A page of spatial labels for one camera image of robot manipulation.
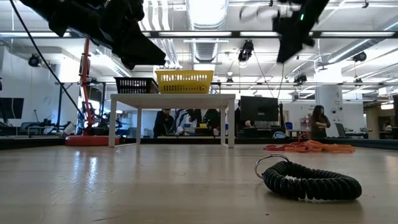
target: ceiling light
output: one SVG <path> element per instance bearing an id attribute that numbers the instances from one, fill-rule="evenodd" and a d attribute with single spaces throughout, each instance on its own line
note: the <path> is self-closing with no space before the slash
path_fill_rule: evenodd
<path id="1" fill-rule="evenodd" d="M 322 32 L 321 37 L 390 37 L 395 32 Z"/>
<path id="2" fill-rule="evenodd" d="M 159 32 L 160 37 L 231 37 L 232 32 L 222 31 L 188 31 Z"/>
<path id="3" fill-rule="evenodd" d="M 60 38 L 53 32 L 31 32 L 34 38 Z M 0 38 L 28 38 L 26 32 L 0 32 Z M 63 37 L 72 37 L 70 32 L 66 32 Z"/>
<path id="4" fill-rule="evenodd" d="M 241 37 L 277 37 L 276 32 L 241 32 Z"/>
<path id="5" fill-rule="evenodd" d="M 217 43 L 228 43 L 229 40 L 206 40 L 206 39 L 191 39 L 191 40 L 184 40 L 186 44 L 217 44 Z"/>
<path id="6" fill-rule="evenodd" d="M 239 67 L 241 67 L 241 68 L 246 68 L 247 66 L 248 66 L 248 61 L 239 62 Z"/>

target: security camera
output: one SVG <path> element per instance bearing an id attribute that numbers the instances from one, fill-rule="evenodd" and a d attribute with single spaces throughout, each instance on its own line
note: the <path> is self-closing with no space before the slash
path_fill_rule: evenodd
<path id="1" fill-rule="evenodd" d="M 34 67 L 34 68 L 39 68 L 42 66 L 43 61 L 42 59 L 37 55 L 37 54 L 32 54 L 30 59 L 27 62 L 29 66 Z"/>

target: orange strap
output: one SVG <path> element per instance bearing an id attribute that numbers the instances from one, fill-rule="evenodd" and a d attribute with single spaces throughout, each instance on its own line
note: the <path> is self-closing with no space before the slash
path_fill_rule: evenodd
<path id="1" fill-rule="evenodd" d="M 264 148 L 267 151 L 288 151 L 288 152 L 346 152 L 354 153 L 355 148 L 350 145 L 342 144 L 322 144 L 318 141 L 311 140 L 309 133 L 303 133 L 298 137 L 298 142 L 292 142 L 283 146 L 269 145 Z"/>

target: ceiling beam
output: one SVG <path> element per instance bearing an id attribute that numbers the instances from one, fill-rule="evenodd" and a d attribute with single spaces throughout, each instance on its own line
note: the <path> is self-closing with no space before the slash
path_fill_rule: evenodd
<path id="1" fill-rule="evenodd" d="M 63 37 L 53 32 L 30 32 L 36 39 L 80 39 L 82 36 L 74 32 L 66 32 Z M 202 39 L 202 38 L 228 38 L 228 39 L 278 39 L 279 35 L 270 30 L 222 30 L 222 31 L 193 31 L 193 30 L 153 30 L 145 31 L 143 34 L 151 39 Z M 338 30 L 315 30 L 310 32 L 314 39 L 398 39 L 398 31 L 338 31 Z M 26 39 L 25 32 L 0 31 L 0 39 Z"/>

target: white table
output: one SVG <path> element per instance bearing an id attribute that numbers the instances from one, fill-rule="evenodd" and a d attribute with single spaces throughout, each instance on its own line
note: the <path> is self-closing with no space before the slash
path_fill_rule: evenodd
<path id="1" fill-rule="evenodd" d="M 137 144 L 141 143 L 142 109 L 220 109 L 221 144 L 233 148 L 235 145 L 235 94 L 112 94 L 109 127 L 109 147 L 114 147 L 116 131 L 116 105 L 118 102 L 137 108 Z M 225 115 L 228 113 L 228 145 L 225 144 Z"/>

